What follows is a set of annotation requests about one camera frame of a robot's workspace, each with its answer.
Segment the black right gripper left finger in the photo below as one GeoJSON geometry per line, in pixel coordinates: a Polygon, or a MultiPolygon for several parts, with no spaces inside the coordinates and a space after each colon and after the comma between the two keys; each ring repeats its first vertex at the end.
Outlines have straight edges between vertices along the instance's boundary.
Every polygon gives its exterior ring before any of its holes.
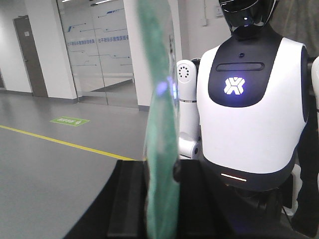
{"type": "Polygon", "coordinates": [[[146,186],[141,161],[118,160],[93,203],[67,239],[144,239],[146,186]]]}

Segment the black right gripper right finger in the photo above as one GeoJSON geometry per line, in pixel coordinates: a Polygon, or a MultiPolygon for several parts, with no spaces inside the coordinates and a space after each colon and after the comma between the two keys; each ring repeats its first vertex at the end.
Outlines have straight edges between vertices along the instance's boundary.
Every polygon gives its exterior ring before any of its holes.
{"type": "Polygon", "coordinates": [[[249,238],[244,202],[216,179],[217,188],[211,188],[197,160],[180,160],[175,175],[180,180],[177,238],[249,238]]]}

